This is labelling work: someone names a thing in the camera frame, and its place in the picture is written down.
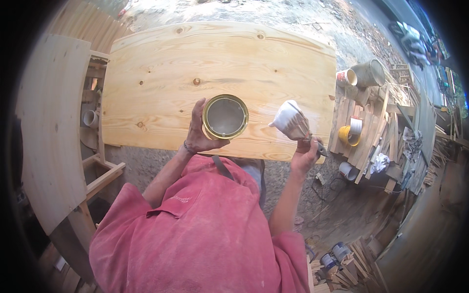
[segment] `strap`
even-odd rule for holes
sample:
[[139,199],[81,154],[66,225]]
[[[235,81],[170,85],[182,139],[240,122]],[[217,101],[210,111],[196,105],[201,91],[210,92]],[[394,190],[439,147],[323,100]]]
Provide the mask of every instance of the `strap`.
[[215,166],[217,167],[218,171],[220,171],[223,176],[228,177],[229,179],[234,181],[233,176],[231,175],[227,167],[221,162],[219,156],[212,156],[212,160],[215,163]]

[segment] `pink t-shirt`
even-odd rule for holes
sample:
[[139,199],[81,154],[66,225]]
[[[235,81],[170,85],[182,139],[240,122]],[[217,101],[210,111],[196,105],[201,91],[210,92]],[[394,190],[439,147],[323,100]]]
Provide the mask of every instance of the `pink t-shirt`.
[[195,155],[152,209],[126,183],[90,245],[106,293],[309,292],[303,237],[271,237],[254,179],[221,158]]

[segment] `wooden board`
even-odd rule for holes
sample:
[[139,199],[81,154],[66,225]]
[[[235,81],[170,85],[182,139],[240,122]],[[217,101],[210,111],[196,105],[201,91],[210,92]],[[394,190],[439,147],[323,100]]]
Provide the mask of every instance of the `wooden board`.
[[246,103],[249,123],[228,146],[207,153],[290,161],[296,142],[267,126],[288,99],[329,144],[336,59],[315,40],[252,23],[184,23],[119,39],[110,58],[104,143],[177,150],[196,101],[227,93]]
[[23,187],[47,235],[86,198],[79,126],[90,45],[43,35],[18,92]]
[[313,272],[311,271],[310,260],[310,255],[306,255],[306,264],[308,265],[308,285],[310,287],[310,293],[314,293],[314,277]]

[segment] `bucket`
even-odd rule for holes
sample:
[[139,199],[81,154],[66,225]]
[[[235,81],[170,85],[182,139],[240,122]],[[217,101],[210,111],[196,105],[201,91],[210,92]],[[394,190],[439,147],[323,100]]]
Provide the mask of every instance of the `bucket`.
[[360,142],[359,134],[350,134],[350,125],[342,126],[339,129],[339,139],[344,143],[350,144],[351,146],[356,146]]
[[332,248],[332,252],[334,253],[335,257],[337,258],[339,262],[342,262],[342,260],[347,254],[352,253],[350,249],[347,247],[347,245],[345,245],[343,242],[338,242]]
[[245,103],[233,95],[218,95],[205,105],[202,123],[211,139],[233,139],[240,135],[249,121]]
[[383,67],[376,59],[354,65],[350,69],[356,74],[357,87],[381,86],[386,82]]
[[355,180],[355,178],[358,176],[358,173],[360,172],[357,168],[353,167],[348,162],[342,162],[339,165],[339,171],[345,177],[345,179],[349,181]]
[[323,263],[326,271],[330,270],[333,266],[335,266],[334,259],[328,253],[321,257],[321,262]]
[[356,74],[350,68],[337,72],[335,78],[337,79],[337,85],[342,88],[348,84],[356,85],[357,82]]
[[83,112],[83,123],[89,128],[98,128],[99,118],[96,112],[94,112],[93,110],[85,110]]

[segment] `yellow bucket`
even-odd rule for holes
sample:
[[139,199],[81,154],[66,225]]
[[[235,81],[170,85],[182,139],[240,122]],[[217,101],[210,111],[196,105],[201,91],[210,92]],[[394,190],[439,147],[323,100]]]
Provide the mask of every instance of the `yellow bucket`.
[[350,131],[350,125],[342,126],[339,129],[339,139],[344,143],[350,144],[351,146],[356,146],[360,142],[359,134],[348,135]]

